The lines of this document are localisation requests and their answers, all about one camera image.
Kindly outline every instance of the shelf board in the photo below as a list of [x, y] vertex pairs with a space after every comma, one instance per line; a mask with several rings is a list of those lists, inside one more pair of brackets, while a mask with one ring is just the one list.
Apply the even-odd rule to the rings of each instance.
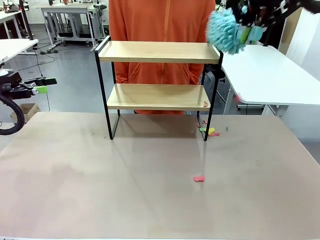
[[109, 109], [209, 111], [202, 85], [115, 84], [107, 101]]
[[99, 53], [104, 62], [217, 64], [212, 45], [198, 42], [109, 41]]

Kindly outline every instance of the floor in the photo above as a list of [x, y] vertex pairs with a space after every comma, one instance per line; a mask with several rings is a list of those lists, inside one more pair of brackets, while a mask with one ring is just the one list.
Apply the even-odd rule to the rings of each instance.
[[[31, 25], [31, 31], [34, 38], [39, 39], [38, 47], [46, 51], [49, 44], [48, 35], [44, 25]], [[41, 111], [56, 112], [86, 112], [86, 113], [103, 113], [104, 106], [99, 85], [99, 78], [95, 56], [90, 52], [90, 47], [85, 43], [68, 43], [67, 46], [58, 46], [55, 48], [58, 53], [41, 55], [38, 54], [39, 68], [43, 76], [47, 78], [56, 78], [58, 84], [48, 86], [48, 100], [45, 94], [39, 94], [29, 99], [17, 100], [17, 104], [36, 103]], [[37, 58], [34, 55], [18, 55], [15, 58], [16, 65], [20, 70], [22, 79], [30, 79], [40, 77], [41, 73], [37, 66]], [[104, 79], [104, 87], [108, 96], [113, 87], [113, 77], [111, 65], [107, 62], [101, 62], [102, 74]], [[230, 84], [220, 82], [218, 85], [219, 93], [227, 98]], [[233, 102], [229, 114], [233, 115], [260, 115], [261, 109], [237, 109], [236, 102]], [[224, 112], [225, 103], [216, 96], [213, 114], [221, 115]], [[0, 104], [0, 121], [3, 123], [11, 123], [11, 109]], [[12, 136], [1, 136], [1, 143], [8, 143]], [[320, 163], [320, 151], [310, 145], [310, 152], [317, 158]]]

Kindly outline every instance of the person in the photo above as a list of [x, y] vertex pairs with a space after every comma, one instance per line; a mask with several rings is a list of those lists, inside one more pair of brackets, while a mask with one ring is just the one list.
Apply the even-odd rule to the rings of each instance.
[[[215, 0], [109, 0], [113, 41], [205, 43]], [[119, 84], [197, 85], [203, 64], [116, 62]], [[139, 114], [183, 114], [183, 111], [135, 110]]]

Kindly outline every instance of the black metal frame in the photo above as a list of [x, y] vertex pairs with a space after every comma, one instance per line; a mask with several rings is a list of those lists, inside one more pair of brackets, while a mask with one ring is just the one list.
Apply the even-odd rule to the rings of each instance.
[[[117, 118], [115, 120], [113, 128], [111, 129], [111, 123], [110, 123], [109, 110], [108, 110], [108, 105], [107, 105], [107, 98], [106, 98], [106, 92], [105, 92], [104, 79], [103, 79], [103, 75], [102, 75], [102, 71], [101, 71], [101, 65], [100, 65], [100, 59], [99, 59], [99, 53], [101, 52], [101, 50], [104, 48], [104, 46], [109, 41], [111, 41], [111, 37], [107, 36], [95, 48], [94, 56], [95, 56], [96, 67], [97, 67], [98, 75], [99, 75], [99, 82], [100, 82], [100, 88], [101, 88], [102, 100], [103, 100], [103, 105], [104, 105], [106, 123], [107, 123], [107, 126], [108, 126], [109, 137], [110, 137], [111, 140], [113, 140], [114, 137], [115, 137], [115, 133], [116, 133], [118, 122], [119, 122], [119, 118], [120, 118], [120, 110], [119, 109], [117, 110]], [[222, 61], [223, 61], [223, 58], [224, 58], [224, 54], [221, 51], [219, 51], [219, 52], [220, 52], [220, 58], [219, 58], [219, 62], [217, 64], [217, 67], [221, 69], [222, 68]], [[111, 62], [111, 68], [112, 68], [113, 83], [116, 84], [117, 83], [117, 81], [116, 81], [116, 71], [115, 71], [115, 64], [114, 64], [113, 61]], [[201, 78], [201, 85], [202, 86], [204, 85], [204, 82], [205, 82], [206, 69], [207, 69], [207, 64], [205, 64], [204, 67], [203, 67], [202, 78]], [[209, 128], [210, 128], [212, 113], [213, 113], [213, 110], [214, 110], [214, 104], [215, 104], [215, 98], [216, 98], [216, 94], [217, 94], [218, 83], [219, 83], [219, 79], [215, 79], [214, 80], [214, 86], [213, 86], [213, 93], [212, 93], [212, 97], [211, 97], [211, 100], [210, 100], [210, 109], [209, 109], [209, 115], [208, 115], [205, 135], [204, 135], [203, 132], [201, 132], [204, 141], [208, 140]], [[200, 118], [200, 112], [199, 111], [196, 112], [196, 116], [197, 116], [198, 122], [200, 124], [200, 127], [202, 128], [203, 125], [202, 125], [202, 121], [201, 121], [201, 118]]]

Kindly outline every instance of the top shelf board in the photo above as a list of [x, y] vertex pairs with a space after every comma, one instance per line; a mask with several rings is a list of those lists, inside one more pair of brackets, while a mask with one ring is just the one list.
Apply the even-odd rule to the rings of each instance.
[[109, 41], [99, 53], [103, 62], [217, 64], [219, 56], [207, 43]]

